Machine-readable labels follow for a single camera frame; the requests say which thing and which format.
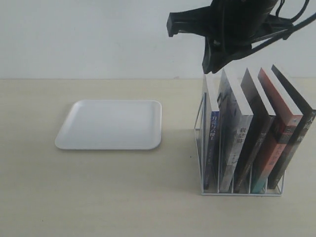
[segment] wire book rack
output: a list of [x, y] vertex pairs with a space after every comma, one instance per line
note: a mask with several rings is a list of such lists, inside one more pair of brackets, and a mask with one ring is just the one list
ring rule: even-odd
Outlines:
[[204, 196], [259, 196], [259, 197], [280, 197], [283, 194], [284, 190], [284, 180], [285, 180], [285, 173], [280, 181], [280, 184], [272, 190], [268, 189], [268, 180], [265, 182], [265, 186], [262, 189], [261, 193], [254, 194], [251, 193], [250, 187], [251, 187], [251, 178], [252, 178], [252, 167], [250, 169], [250, 172], [248, 174], [248, 177], [246, 179], [246, 182], [243, 185], [243, 188], [237, 193], [234, 191], [234, 177], [232, 179], [232, 183], [230, 186], [230, 189], [227, 193], [221, 193], [220, 192], [220, 175], [221, 175], [221, 164], [222, 164], [222, 158], [221, 158], [221, 152], [219, 153], [219, 162], [218, 167], [212, 167], [212, 177], [210, 181], [209, 189], [204, 189], [204, 181], [203, 181], [203, 174], [204, 174], [204, 161], [206, 158], [205, 154], [205, 134], [202, 134], [199, 136], [199, 132], [204, 133], [205, 129], [202, 129], [202, 127], [205, 127], [206, 123], [206, 93], [202, 95], [201, 102], [198, 108], [196, 121], [194, 124], [194, 131], [195, 131], [195, 140], [196, 140], [196, 148], [197, 148], [197, 158], [198, 158], [198, 167], [199, 167], [199, 176], [200, 176], [200, 188], [201, 188], [201, 194]]

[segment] white plate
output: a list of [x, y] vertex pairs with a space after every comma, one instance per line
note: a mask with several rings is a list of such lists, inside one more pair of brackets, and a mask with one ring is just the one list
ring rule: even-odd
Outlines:
[[55, 145], [65, 150], [149, 150], [161, 141], [162, 106], [153, 100], [81, 100]]

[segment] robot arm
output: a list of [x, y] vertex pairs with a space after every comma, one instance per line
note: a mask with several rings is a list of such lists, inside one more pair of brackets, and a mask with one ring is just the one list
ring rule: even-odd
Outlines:
[[[247, 57], [279, 39], [288, 39], [295, 31], [316, 20], [316, 14], [294, 26], [309, 0], [293, 18], [278, 16], [285, 0], [280, 0], [276, 15], [271, 15], [278, 0], [213, 0], [210, 6], [170, 13], [167, 30], [170, 37], [191, 33], [205, 37], [203, 71], [216, 73], [233, 60]], [[252, 48], [252, 44], [266, 40]]]

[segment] red book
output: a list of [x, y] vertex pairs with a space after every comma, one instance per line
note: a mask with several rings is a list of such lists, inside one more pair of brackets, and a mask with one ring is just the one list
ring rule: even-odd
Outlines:
[[303, 114], [271, 69], [260, 69], [258, 79], [276, 118], [253, 164], [251, 192], [259, 193]]

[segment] book stand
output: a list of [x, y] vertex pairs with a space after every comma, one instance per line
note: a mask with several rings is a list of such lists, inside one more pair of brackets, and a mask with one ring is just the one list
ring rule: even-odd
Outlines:
[[[206, 93], [202, 95], [201, 98], [201, 102], [198, 108], [198, 112], [197, 112], [197, 118], [195, 121], [195, 125], [194, 125], [194, 131], [195, 131], [195, 140], [196, 140], [196, 147], [197, 147], [197, 157], [198, 157], [198, 167], [199, 167], [199, 175], [200, 175], [200, 184], [201, 184], [201, 194], [205, 195], [205, 196], [260, 196], [260, 197], [280, 197], [283, 194], [283, 190], [284, 190], [284, 177], [285, 177], [285, 173], [282, 177], [281, 180], [281, 186], [277, 186], [274, 190], [270, 190], [268, 189], [268, 181], [266, 181], [265, 186], [263, 188], [263, 190], [261, 191], [261, 193], [259, 194], [252, 194], [250, 192], [250, 187], [251, 187], [251, 177], [252, 177], [252, 167], [250, 169], [248, 178], [244, 184], [243, 189], [240, 190], [239, 193], [234, 192], [234, 178], [232, 180], [231, 186], [230, 186], [230, 190], [228, 193], [221, 193], [219, 191], [219, 187], [220, 187], [220, 167], [221, 167], [221, 163], [223, 162], [221, 159], [221, 153], [219, 153], [219, 162], [218, 162], [218, 167], [213, 167], [212, 168], [212, 177], [211, 177], [211, 181], [210, 181], [210, 186], [208, 190], [205, 190], [203, 187], [203, 173], [204, 173], [204, 160], [205, 160], [205, 141], [204, 141], [204, 137], [205, 134], [202, 134], [202, 140], [200, 139], [200, 136], [198, 135], [198, 132], [205, 132], [205, 129], [201, 129], [202, 127], [205, 127], [205, 122], [206, 122], [206, 114], [205, 114], [205, 108], [206, 108]], [[200, 118], [200, 127], [197, 127], [198, 125], [198, 119]], [[215, 175], [214, 169], [218, 169], [217, 173], [217, 177]]]

